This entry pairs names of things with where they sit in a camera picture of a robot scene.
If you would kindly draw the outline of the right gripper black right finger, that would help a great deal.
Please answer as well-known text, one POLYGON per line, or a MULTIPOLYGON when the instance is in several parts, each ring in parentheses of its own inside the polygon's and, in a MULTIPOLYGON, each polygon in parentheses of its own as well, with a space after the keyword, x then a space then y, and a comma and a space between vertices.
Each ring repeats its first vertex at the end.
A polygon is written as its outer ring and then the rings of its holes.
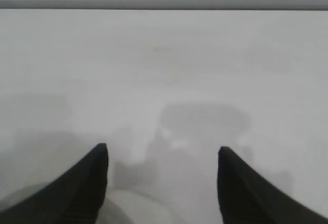
POLYGON ((218 151, 217 197, 223 223, 327 223, 226 146, 218 151))

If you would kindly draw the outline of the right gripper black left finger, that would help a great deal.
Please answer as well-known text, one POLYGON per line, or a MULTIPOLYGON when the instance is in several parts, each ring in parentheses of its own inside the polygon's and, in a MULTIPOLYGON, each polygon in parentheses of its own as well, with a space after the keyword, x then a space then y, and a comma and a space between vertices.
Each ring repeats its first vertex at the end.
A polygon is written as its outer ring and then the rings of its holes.
POLYGON ((97 144, 59 178, 1 211, 1 223, 96 223, 108 184, 106 144, 97 144))

